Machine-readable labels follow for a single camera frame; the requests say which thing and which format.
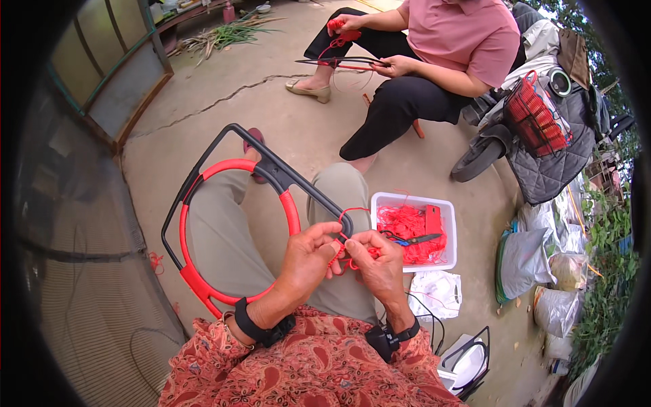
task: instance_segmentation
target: black wire basket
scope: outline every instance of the black wire basket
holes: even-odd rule
[[[535,71],[520,79],[515,89],[506,97],[505,124],[520,137],[525,148],[535,157],[547,156],[572,145],[572,131],[547,95],[536,92],[540,86]]]

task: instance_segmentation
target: person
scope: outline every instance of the person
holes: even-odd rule
[[[518,26],[501,0],[404,0],[397,10],[377,14],[340,8],[330,20],[335,18],[344,25],[335,32],[324,26],[306,58],[345,56],[351,42],[324,50],[336,34],[360,30],[353,42],[390,64],[374,65],[390,80],[377,88],[366,121],[339,151],[362,173],[415,119],[456,124],[471,98],[502,84],[520,43]],[[334,71],[319,65],[313,76],[285,86],[327,103]]]
[[[259,161],[255,149],[246,147],[244,157]],[[213,287],[237,297],[258,294],[274,281],[240,208],[248,178],[242,170],[213,176],[197,190],[188,219],[197,269]],[[350,164],[325,168],[313,183],[342,208],[367,207],[367,185]],[[245,309],[261,329],[289,314],[296,326],[271,347],[254,348],[255,340],[228,312],[212,323],[195,319],[194,336],[170,360],[159,406],[461,405],[441,383],[439,358],[424,328],[400,343],[390,363],[365,339],[378,323],[374,297],[395,332],[415,326],[402,286],[402,248],[369,230],[367,212],[348,212],[354,234],[345,247],[361,284],[351,270],[338,275],[339,262],[327,267],[340,247],[331,234],[341,224],[310,199],[307,213],[311,226],[289,238],[273,288]],[[371,246],[380,250],[377,259],[368,253]]]

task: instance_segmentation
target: black pants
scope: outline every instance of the black pants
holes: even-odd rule
[[[366,13],[345,7],[337,10],[330,19],[339,14],[362,16]],[[362,35],[354,42],[375,58],[404,55],[420,60],[407,43],[407,36],[400,31],[392,33],[369,28],[360,31]],[[305,50],[305,57],[317,58],[334,38],[327,34],[324,26]],[[343,57],[351,46],[347,42],[343,47],[331,48],[322,57]],[[339,156],[350,161],[375,154],[405,134],[416,119],[456,124],[461,108],[470,101],[470,98],[448,92],[418,76],[401,76],[385,81],[375,91],[364,125],[339,150]]]

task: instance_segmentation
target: scissors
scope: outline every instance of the scissors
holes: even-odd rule
[[[385,68],[388,68],[391,66],[389,63],[385,63],[382,61],[379,61],[377,59],[369,58],[369,57],[330,57],[330,58],[317,58],[317,59],[300,59],[298,62],[301,64],[314,64],[314,65],[337,65],[339,68],[348,68],[348,69],[358,69],[358,70],[374,70],[371,67],[365,67],[365,66],[352,66],[352,65],[341,65],[339,63],[345,62],[345,63],[357,63],[357,64],[379,64],[381,66],[384,66]]]
[[[389,230],[380,231],[387,239],[391,239],[392,242],[395,242],[401,246],[409,246],[412,244],[418,244],[427,242],[428,240],[436,239],[441,236],[440,233],[424,234],[422,236],[416,236],[414,238],[403,239],[400,236],[396,235],[394,232]]]

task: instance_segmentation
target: paisley patterned shirt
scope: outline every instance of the paisley patterned shirt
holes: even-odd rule
[[[439,358],[421,328],[384,362],[364,337],[372,326],[303,305],[296,327],[271,348],[249,350],[217,321],[195,319],[196,333],[170,359],[158,405],[460,406],[441,383]]]

